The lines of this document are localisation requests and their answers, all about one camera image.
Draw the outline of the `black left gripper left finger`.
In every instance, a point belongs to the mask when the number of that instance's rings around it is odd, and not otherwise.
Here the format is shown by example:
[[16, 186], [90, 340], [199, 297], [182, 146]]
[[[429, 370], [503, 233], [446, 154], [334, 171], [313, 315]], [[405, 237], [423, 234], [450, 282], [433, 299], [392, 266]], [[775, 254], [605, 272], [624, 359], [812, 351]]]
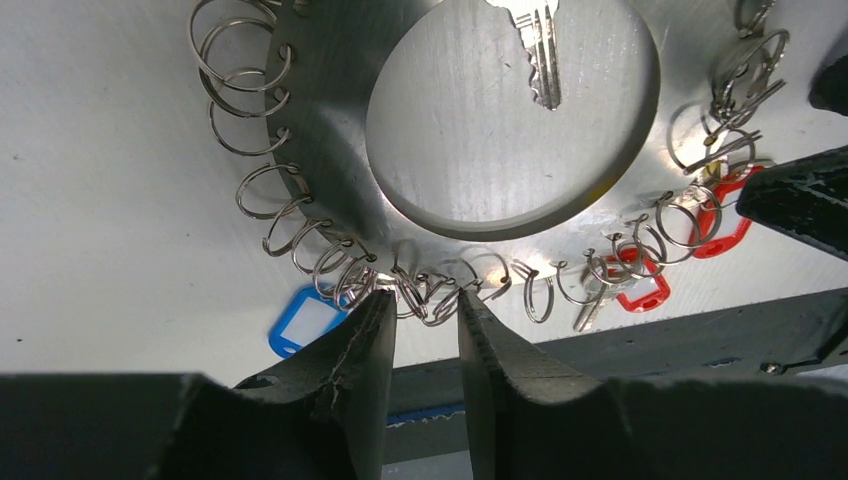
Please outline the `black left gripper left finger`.
[[266, 411], [286, 479], [377, 479], [383, 467], [397, 302], [376, 290], [329, 333], [234, 392]]

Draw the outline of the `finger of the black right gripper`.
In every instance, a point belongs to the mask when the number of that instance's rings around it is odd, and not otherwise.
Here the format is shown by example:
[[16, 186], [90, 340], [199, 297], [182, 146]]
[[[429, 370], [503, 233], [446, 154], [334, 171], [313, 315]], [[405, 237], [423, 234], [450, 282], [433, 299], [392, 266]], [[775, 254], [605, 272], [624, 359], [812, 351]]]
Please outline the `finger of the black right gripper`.
[[847, 259], [847, 133], [842, 144], [753, 175], [735, 206], [743, 218]]

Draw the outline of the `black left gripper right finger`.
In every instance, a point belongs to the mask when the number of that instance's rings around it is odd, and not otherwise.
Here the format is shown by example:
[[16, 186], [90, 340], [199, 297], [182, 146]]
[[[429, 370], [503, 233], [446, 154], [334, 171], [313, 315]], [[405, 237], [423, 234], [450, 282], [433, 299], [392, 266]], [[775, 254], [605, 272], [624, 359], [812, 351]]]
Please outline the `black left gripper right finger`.
[[467, 437], [476, 479], [578, 479], [601, 472], [573, 402], [600, 382], [503, 324], [475, 294], [458, 297]]

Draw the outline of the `metal disc with keyrings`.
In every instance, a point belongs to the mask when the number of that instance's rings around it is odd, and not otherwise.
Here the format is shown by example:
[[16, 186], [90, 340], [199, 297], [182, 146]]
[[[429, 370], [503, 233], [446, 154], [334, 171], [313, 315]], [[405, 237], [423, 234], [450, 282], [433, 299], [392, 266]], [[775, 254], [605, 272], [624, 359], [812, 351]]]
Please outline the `metal disc with keyrings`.
[[509, 12], [487, 1], [258, 1], [188, 34], [208, 116], [266, 123], [288, 197], [248, 216], [343, 311], [376, 290], [400, 318], [445, 323], [463, 291], [521, 293], [576, 329], [616, 301], [609, 256], [664, 271], [701, 242], [718, 166], [768, 162], [750, 125], [786, 83], [792, 33], [773, 1], [559, 1], [562, 101], [533, 101]]

